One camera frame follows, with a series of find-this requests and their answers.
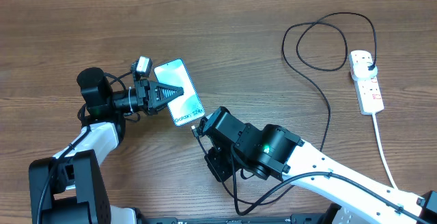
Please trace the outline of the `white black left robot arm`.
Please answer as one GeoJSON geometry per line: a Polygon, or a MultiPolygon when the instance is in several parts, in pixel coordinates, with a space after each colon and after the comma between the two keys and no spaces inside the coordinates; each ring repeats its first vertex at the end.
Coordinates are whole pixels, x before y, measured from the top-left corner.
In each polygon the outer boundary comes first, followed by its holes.
{"type": "Polygon", "coordinates": [[[128,115],[156,115],[183,95],[181,87],[149,81],[148,70],[132,70],[134,88],[115,92],[118,77],[92,67],[77,76],[85,104],[78,112],[79,136],[65,149],[29,166],[33,223],[144,223],[136,208],[109,202],[100,165],[124,139],[128,115]]]}

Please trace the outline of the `Samsung Galaxy smartphone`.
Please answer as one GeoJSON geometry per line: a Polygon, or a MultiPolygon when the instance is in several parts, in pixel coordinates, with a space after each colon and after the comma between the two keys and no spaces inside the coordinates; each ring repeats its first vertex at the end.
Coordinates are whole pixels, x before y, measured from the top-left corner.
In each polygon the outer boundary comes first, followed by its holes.
{"type": "Polygon", "coordinates": [[[201,100],[182,59],[175,59],[155,67],[154,74],[157,81],[165,86],[163,96],[171,99],[167,106],[176,126],[187,124],[205,115],[201,100]]]}

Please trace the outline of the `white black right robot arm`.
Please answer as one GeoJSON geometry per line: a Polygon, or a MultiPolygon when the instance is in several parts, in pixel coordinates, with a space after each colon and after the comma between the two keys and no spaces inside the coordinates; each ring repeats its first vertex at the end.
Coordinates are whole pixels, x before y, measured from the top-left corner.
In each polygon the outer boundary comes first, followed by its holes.
{"type": "Polygon", "coordinates": [[[237,211],[239,215],[290,184],[317,193],[368,223],[436,222],[436,192],[419,196],[383,185],[329,158],[284,127],[268,124],[260,130],[219,107],[201,118],[192,132],[196,139],[211,140],[205,160],[219,182],[233,178],[239,169],[280,181],[247,210],[237,211]]]}

